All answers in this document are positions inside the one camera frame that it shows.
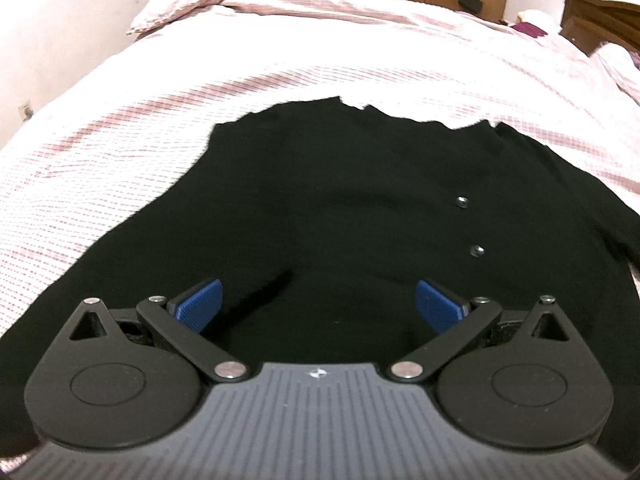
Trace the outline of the black knit cardigan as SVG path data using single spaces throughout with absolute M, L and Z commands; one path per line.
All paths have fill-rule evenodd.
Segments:
M 600 180 L 505 124 L 451 130 L 339 99 L 213 128 L 200 160 L 103 235 L 1 339 L 1 452 L 38 442 L 27 378 L 80 300 L 128 308 L 208 278 L 204 336 L 249 366 L 375 362 L 433 337 L 429 278 L 527 309 L 556 300 L 610 378 L 600 447 L 639 460 L 639 217 Z

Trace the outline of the pink checked bed cover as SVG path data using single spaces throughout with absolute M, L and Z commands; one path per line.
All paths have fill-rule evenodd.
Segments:
M 3 328 L 190 169 L 214 125 L 288 101 L 506 122 L 638 206 L 639 83 L 620 48 L 407 0 L 150 0 L 130 32 L 2 148 Z

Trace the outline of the purple cloth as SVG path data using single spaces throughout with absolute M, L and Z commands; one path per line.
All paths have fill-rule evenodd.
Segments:
M 529 22 L 517 22 L 512 24 L 511 28 L 516 32 L 532 38 L 540 38 L 548 35 L 548 32 Z

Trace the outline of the pink pillow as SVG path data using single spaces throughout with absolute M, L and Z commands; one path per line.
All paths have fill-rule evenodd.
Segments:
M 604 42 L 594 50 L 590 58 L 599 63 L 616 86 L 631 99 L 640 104 L 639 53 L 628 50 L 620 44 Z

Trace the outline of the small black bag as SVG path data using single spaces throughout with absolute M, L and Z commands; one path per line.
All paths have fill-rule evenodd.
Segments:
M 480 15 L 484 8 L 482 0 L 458 0 L 460 9 L 473 15 Z

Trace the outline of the dark wooden headboard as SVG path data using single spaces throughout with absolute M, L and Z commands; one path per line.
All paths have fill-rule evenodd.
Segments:
M 564 0 L 560 35 L 585 55 L 601 44 L 639 52 L 639 6 L 617 0 Z

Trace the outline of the wall power socket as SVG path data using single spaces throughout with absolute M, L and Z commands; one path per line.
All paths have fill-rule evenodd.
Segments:
M 32 108 L 32 103 L 29 101 L 22 103 L 18 107 L 18 114 L 20 114 L 22 122 L 27 122 L 35 114 L 34 109 Z

